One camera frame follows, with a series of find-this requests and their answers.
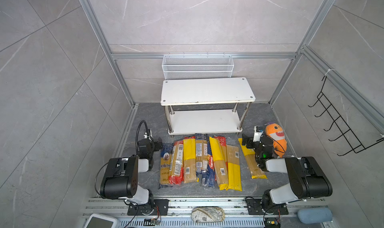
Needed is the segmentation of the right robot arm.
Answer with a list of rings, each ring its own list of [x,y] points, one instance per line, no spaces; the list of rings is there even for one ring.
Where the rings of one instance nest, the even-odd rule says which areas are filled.
[[[243,134],[240,144],[252,152],[257,170],[288,175],[286,185],[264,192],[261,207],[266,214],[281,211],[288,203],[332,195],[332,185],[314,157],[284,157],[287,141],[278,124],[255,126],[254,135]]]

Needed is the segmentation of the orange shark plush toy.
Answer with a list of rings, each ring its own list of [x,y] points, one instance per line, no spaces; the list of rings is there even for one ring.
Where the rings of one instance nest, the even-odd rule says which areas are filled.
[[[283,128],[276,124],[268,124],[265,133],[273,141],[274,152],[278,157],[283,157],[287,151],[287,141]]]

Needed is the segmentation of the red spaghetti bag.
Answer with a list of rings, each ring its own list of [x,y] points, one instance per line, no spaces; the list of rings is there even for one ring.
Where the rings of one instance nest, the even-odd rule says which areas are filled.
[[[226,165],[228,165],[226,138],[224,136],[215,136],[215,138],[220,143],[220,147],[221,147],[221,150],[222,150],[222,153],[223,153],[224,161],[225,161]]]
[[[183,181],[183,140],[178,140],[174,143],[173,153],[171,158],[171,166],[169,171],[169,182],[171,185],[180,185]]]

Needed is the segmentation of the blue grey foam roll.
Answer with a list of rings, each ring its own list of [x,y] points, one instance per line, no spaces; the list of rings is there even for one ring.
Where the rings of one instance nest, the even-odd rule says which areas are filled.
[[[301,209],[298,218],[303,224],[318,224],[332,221],[333,214],[329,208]]]

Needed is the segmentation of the white two-tier shelf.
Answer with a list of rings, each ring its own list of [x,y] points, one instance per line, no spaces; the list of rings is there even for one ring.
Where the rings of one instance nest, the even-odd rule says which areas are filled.
[[[165,80],[161,106],[169,135],[240,133],[254,95],[247,79]],[[232,104],[228,109],[174,110],[175,106]]]

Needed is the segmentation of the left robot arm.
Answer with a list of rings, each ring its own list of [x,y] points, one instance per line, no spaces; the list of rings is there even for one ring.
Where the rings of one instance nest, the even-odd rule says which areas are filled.
[[[153,193],[139,185],[139,173],[152,170],[154,153],[163,148],[162,140],[155,141],[146,121],[140,121],[135,136],[135,154],[111,158],[95,177],[94,189],[108,200],[124,200],[136,215],[148,216],[157,211]]]

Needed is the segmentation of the yellow-top spaghetti bag barcode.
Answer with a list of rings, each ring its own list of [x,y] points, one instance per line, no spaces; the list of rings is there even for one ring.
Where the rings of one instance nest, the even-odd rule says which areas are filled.
[[[228,169],[224,160],[224,155],[220,142],[217,138],[210,137],[210,145],[219,189],[221,191],[226,190],[229,184]]]

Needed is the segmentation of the patterned cloth pouch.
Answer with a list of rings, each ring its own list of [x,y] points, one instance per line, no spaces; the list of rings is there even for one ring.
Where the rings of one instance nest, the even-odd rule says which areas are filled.
[[[225,220],[225,211],[220,207],[196,207],[191,217],[195,223],[218,223]]]

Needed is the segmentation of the clear blue-end spaghetti bag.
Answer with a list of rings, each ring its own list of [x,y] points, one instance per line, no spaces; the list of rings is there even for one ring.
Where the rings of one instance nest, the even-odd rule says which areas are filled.
[[[197,174],[208,171],[208,140],[206,134],[196,133],[196,169]]]

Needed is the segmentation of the blue tan spaghetti bag leftmost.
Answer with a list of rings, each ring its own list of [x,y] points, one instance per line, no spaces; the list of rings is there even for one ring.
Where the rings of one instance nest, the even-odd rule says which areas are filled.
[[[171,158],[173,153],[173,143],[164,143],[161,150],[160,160],[160,185],[159,188],[169,188],[173,185],[169,181],[169,171],[171,168]]]

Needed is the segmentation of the red spaghetti bag left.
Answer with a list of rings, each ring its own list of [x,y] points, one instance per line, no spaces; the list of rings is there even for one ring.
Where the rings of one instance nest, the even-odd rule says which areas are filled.
[[[171,185],[180,185],[183,181],[183,140],[178,140],[174,143],[173,153],[171,158],[171,166],[169,171],[169,182]]]

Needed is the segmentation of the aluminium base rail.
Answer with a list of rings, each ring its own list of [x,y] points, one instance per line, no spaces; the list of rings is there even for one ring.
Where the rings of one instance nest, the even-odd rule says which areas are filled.
[[[265,212],[261,200],[250,197],[163,198],[155,201],[149,215],[123,201],[91,198],[81,209],[76,227],[105,221],[108,228],[280,228],[288,218],[298,219],[303,226],[336,227],[323,199],[283,204]]]

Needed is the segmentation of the red spaghetti bag right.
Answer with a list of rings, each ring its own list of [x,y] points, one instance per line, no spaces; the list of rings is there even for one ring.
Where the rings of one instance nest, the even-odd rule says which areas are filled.
[[[225,161],[226,165],[228,165],[226,138],[224,136],[215,136],[215,138],[220,143],[220,147],[221,147],[221,150],[222,150],[222,153],[223,153],[224,161]]]

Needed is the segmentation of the yellow-end spaghetti bag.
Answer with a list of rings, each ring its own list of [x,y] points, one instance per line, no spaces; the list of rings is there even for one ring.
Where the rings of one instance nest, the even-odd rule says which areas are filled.
[[[256,153],[253,149],[248,149],[246,145],[243,145],[243,139],[238,139],[240,146],[242,148],[242,152],[245,156],[245,160],[247,162],[248,169],[251,174],[252,179],[267,179],[267,176],[265,172],[263,172],[259,167],[258,163],[256,162]]]

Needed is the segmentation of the half yellow spaghetti bag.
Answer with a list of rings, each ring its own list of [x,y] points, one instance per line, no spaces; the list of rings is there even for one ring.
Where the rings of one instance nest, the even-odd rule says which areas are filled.
[[[227,190],[242,191],[240,151],[237,146],[227,145],[229,184]]]

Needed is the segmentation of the blue Barilla spaghetti bag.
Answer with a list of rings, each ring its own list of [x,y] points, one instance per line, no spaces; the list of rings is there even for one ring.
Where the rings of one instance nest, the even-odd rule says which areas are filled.
[[[202,186],[207,188],[214,188],[215,187],[215,181],[216,181],[216,173],[214,168],[214,160],[212,155],[212,149],[210,142],[208,141],[207,144],[208,149],[208,158],[207,158],[207,171],[203,173],[202,175]]]

